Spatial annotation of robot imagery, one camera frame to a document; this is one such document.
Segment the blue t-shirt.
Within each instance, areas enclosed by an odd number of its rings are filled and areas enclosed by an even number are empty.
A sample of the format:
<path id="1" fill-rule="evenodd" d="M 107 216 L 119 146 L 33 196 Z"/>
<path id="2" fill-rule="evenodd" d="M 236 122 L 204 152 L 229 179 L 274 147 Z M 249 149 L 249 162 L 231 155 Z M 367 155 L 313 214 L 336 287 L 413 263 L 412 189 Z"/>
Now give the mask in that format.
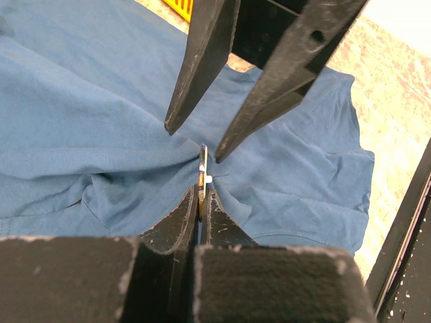
<path id="1" fill-rule="evenodd" d="M 2 236 L 134 236 L 175 208 L 201 144 L 217 147 L 261 74 L 224 67 L 168 135 L 186 39 L 134 1 L 1 2 Z M 213 166 L 256 242 L 362 245 L 374 154 L 353 82 L 324 69 L 301 105 Z"/>

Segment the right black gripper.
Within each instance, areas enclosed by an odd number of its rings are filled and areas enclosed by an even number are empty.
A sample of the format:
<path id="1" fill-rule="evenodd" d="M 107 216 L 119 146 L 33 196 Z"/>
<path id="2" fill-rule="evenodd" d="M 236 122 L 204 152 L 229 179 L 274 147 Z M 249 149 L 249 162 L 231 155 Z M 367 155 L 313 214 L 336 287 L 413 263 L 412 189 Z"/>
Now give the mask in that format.
<path id="1" fill-rule="evenodd" d="M 194 1 L 183 63 L 164 127 L 173 135 L 232 53 L 262 69 L 227 128 L 222 163 L 249 135 L 297 107 L 365 1 Z"/>

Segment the small round brooch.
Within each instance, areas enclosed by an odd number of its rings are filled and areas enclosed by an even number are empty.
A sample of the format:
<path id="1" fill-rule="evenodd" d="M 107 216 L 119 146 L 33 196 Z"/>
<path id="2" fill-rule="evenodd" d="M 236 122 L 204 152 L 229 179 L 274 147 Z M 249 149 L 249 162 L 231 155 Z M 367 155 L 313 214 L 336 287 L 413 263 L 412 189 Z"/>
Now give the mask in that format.
<path id="1" fill-rule="evenodd" d="M 201 144 L 199 150 L 199 169 L 198 169 L 198 219 L 203 223 L 206 214 L 205 200 L 211 192 L 217 193 L 217 183 L 214 182 L 215 178 L 222 178 L 229 175 L 229 173 L 212 175 L 211 169 L 213 168 L 213 160 L 209 152 L 208 146 L 204 143 Z"/>

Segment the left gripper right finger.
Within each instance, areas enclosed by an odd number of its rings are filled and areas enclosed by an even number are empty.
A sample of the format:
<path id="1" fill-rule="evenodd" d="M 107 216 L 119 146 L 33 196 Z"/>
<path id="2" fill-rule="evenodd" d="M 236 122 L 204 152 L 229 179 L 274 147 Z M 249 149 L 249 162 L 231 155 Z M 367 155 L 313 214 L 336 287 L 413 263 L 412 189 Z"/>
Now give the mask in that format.
<path id="1" fill-rule="evenodd" d="M 349 253 L 322 246 L 258 246 L 205 199 L 203 243 L 194 251 L 195 322 L 374 322 Z"/>

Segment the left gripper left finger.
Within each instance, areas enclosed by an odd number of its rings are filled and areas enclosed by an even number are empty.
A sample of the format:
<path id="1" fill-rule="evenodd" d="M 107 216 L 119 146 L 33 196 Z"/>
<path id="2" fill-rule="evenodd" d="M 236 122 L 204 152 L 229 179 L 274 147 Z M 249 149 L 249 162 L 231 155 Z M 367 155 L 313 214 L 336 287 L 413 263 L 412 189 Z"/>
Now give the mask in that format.
<path id="1" fill-rule="evenodd" d="M 189 322 L 198 190 L 135 237 L 1 239 L 2 322 Z"/>

